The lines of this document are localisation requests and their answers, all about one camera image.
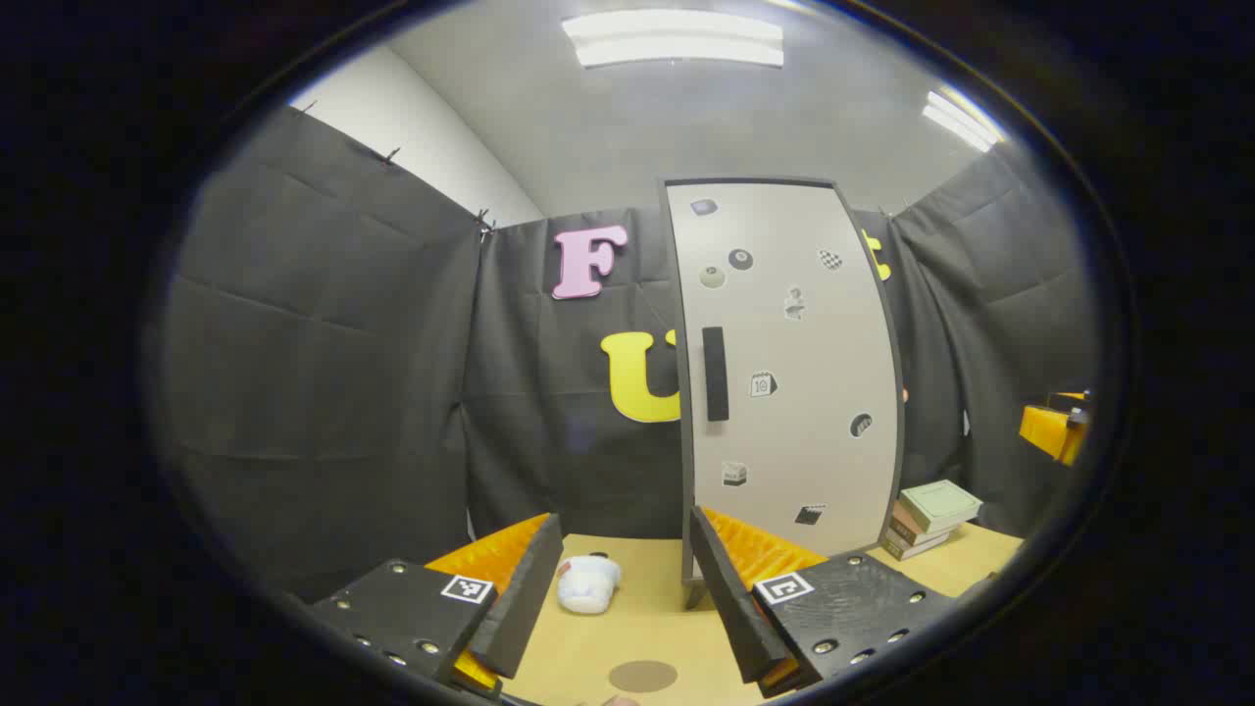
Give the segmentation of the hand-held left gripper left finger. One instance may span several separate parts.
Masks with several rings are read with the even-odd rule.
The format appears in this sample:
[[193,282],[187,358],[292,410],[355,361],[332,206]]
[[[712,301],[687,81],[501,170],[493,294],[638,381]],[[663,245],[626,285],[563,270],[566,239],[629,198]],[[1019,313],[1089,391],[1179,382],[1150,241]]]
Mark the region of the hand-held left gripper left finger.
[[384,561],[309,612],[418,678],[494,698],[520,671],[562,540],[558,515],[538,514],[424,564]]

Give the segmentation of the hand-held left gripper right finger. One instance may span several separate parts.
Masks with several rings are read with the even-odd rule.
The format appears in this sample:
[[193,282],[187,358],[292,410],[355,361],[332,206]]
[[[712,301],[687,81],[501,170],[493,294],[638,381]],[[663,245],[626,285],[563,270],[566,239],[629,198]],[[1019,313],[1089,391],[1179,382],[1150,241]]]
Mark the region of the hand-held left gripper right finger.
[[698,505],[686,520],[735,668],[767,698],[850,681],[958,603],[865,551],[822,557]]

